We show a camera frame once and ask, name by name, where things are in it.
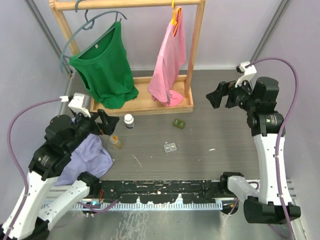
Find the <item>white pill bottle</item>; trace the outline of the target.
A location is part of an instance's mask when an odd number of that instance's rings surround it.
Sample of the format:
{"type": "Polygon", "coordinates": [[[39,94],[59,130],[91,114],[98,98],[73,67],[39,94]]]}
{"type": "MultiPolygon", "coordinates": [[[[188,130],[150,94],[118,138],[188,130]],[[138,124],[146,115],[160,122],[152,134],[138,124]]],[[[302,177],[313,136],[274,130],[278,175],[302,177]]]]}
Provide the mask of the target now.
{"type": "Polygon", "coordinates": [[[124,116],[124,123],[125,123],[125,126],[128,128],[128,129],[133,129],[134,126],[135,126],[135,121],[134,121],[134,117],[131,115],[131,114],[126,114],[124,116]]]}

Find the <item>clear pill box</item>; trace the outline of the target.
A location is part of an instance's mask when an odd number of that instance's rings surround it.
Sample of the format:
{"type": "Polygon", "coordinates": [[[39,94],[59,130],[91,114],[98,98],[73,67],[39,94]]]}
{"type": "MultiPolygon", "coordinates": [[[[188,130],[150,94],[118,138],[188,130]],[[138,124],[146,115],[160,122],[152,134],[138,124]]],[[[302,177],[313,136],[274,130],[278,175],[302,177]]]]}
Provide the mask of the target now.
{"type": "Polygon", "coordinates": [[[166,143],[164,146],[164,152],[167,154],[167,153],[171,153],[171,152],[175,152],[177,150],[177,146],[176,144],[173,142],[173,143],[166,143]]]}

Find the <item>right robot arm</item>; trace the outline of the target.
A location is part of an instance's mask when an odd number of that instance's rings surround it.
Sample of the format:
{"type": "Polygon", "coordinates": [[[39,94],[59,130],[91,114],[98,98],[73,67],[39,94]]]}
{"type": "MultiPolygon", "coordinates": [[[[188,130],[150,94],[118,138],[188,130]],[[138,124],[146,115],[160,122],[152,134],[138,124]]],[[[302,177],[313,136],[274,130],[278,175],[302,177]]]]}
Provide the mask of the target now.
{"type": "Polygon", "coordinates": [[[223,97],[226,108],[239,107],[247,114],[259,162],[259,189],[251,186],[239,172],[224,172],[219,191],[225,197],[235,195],[243,203],[245,219],[251,224],[283,225],[301,216],[301,208],[293,204],[284,164],[284,117],[275,110],[279,83],[260,77],[254,87],[248,81],[236,86],[235,81],[222,81],[206,98],[217,109],[223,97]]]}

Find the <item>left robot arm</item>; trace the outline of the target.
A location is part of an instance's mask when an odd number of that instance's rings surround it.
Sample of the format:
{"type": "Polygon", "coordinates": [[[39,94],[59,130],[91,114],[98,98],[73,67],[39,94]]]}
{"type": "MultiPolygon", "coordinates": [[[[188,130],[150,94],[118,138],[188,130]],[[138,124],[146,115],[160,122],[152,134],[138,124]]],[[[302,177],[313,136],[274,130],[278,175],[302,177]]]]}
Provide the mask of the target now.
{"type": "Polygon", "coordinates": [[[47,210],[41,210],[50,189],[72,152],[90,135],[110,136],[120,118],[109,116],[102,109],[90,116],[75,114],[55,116],[45,129],[45,143],[33,154],[29,172],[24,177],[25,187],[14,210],[3,223],[0,235],[5,240],[44,240],[57,221],[77,202],[99,195],[98,177],[85,171],[79,174],[69,190],[55,200],[47,210]]]}

